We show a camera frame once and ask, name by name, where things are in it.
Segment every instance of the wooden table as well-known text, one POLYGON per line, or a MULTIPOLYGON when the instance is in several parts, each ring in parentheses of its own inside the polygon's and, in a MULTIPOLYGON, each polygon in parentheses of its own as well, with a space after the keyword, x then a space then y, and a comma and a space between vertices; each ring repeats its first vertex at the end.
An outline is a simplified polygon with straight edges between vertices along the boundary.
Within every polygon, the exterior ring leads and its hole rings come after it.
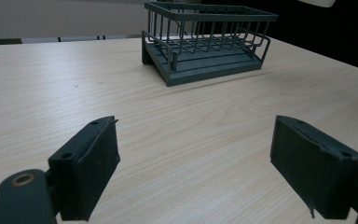
POLYGON ((141 40, 0 46, 0 182, 116 116, 121 163, 90 223, 312 219, 269 161, 276 115, 358 151, 358 68, 272 40, 263 68, 167 88, 141 40))

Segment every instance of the metal wire rack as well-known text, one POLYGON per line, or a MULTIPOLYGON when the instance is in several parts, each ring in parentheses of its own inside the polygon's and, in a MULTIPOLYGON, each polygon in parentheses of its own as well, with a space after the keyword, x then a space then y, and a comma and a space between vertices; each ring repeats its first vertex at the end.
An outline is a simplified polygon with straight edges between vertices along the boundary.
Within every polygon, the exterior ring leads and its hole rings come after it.
POLYGON ((249 7, 145 2, 142 61, 167 86, 260 69, 277 15, 249 7))

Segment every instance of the dish drying rack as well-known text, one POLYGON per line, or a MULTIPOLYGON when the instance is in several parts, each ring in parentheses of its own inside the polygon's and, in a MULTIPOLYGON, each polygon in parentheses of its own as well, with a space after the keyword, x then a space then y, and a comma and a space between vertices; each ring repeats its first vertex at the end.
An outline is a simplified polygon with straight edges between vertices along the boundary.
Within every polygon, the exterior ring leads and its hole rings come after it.
POLYGON ((278 16, 249 7, 145 2, 142 62, 167 86, 260 69, 278 16))

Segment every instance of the light wood tabletop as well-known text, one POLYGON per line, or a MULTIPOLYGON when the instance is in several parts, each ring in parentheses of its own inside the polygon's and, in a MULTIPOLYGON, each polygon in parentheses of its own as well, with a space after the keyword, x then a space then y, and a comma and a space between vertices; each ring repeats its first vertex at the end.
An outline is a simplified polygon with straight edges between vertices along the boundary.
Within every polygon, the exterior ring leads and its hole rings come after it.
POLYGON ((270 163, 276 115, 358 151, 358 68, 272 39, 261 70, 168 88, 139 38, 0 46, 0 183, 119 119, 89 223, 354 223, 312 219, 270 163))

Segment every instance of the table surface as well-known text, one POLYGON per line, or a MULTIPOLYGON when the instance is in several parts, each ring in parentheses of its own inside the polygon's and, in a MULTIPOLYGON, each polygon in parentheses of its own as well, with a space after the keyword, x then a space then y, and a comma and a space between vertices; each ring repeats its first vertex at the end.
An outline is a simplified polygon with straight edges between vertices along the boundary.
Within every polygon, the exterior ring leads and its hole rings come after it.
POLYGON ((121 163, 89 223, 355 222, 312 219, 269 151, 276 115, 358 151, 356 67, 272 39, 261 70, 167 88, 139 38, 0 46, 0 182, 112 115, 121 163))

